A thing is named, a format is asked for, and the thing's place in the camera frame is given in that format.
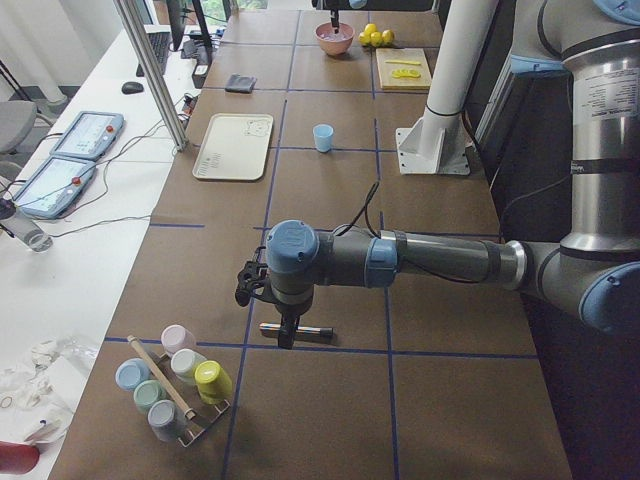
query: yellow fruit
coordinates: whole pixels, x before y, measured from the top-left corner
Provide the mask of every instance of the yellow fruit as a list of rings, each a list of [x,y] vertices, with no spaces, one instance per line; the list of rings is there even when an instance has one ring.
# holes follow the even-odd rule
[[[367,33],[361,32],[360,35],[358,35],[358,40],[360,40],[360,45],[363,47],[371,45],[371,35]]]
[[[385,30],[382,32],[382,43],[384,45],[391,45],[395,40],[396,36],[393,33],[393,30]]]
[[[382,46],[382,34],[380,32],[373,32],[371,34],[371,46],[372,47]]]
[[[367,26],[364,27],[364,33],[367,35],[371,35],[374,32],[378,31],[378,27],[376,27],[375,23],[367,23]]]

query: computer mouse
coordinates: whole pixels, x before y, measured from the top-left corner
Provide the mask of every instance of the computer mouse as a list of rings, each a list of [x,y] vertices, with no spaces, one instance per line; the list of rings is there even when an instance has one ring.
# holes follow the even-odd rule
[[[140,93],[144,91],[144,87],[140,82],[125,82],[122,84],[122,93],[131,95],[132,93]]]

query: white desk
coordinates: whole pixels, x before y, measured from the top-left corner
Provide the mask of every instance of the white desk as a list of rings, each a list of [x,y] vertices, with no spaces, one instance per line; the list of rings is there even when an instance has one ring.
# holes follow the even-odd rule
[[[151,30],[162,30],[151,27]],[[135,52],[122,31],[60,116],[50,133],[63,132],[83,110],[119,112],[125,128],[105,158],[117,154],[132,137],[145,134],[161,116],[145,78],[136,78]],[[185,93],[197,95],[191,81],[194,60],[169,57],[164,78],[177,109]],[[140,94],[123,95],[125,81],[145,85]],[[55,138],[45,140],[20,178],[26,179],[47,158]],[[65,220],[41,222],[51,234],[75,230],[103,220],[150,215],[160,196],[174,156],[174,143],[165,127],[141,140],[111,162],[102,199]],[[103,169],[87,188],[80,204],[105,191]],[[0,235],[0,368],[14,366],[33,345],[68,336],[86,337],[100,345],[149,224],[148,219],[98,226],[55,238],[46,252],[34,253],[18,240]],[[19,421],[28,418],[13,406],[0,411],[0,440],[15,441]],[[62,442],[41,455],[38,465],[20,479],[46,479]]]

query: pink bowl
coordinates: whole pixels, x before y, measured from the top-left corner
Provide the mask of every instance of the pink bowl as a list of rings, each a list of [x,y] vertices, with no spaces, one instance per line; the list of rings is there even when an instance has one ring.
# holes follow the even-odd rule
[[[340,23],[340,31],[335,34],[331,22],[323,23],[316,28],[316,38],[320,48],[327,55],[340,55],[346,52],[353,41],[353,27]]]

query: red cup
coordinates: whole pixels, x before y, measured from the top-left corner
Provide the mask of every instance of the red cup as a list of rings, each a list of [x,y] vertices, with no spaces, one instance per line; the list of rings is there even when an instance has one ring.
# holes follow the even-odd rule
[[[27,473],[38,463],[40,451],[31,445],[0,442],[0,473]]]

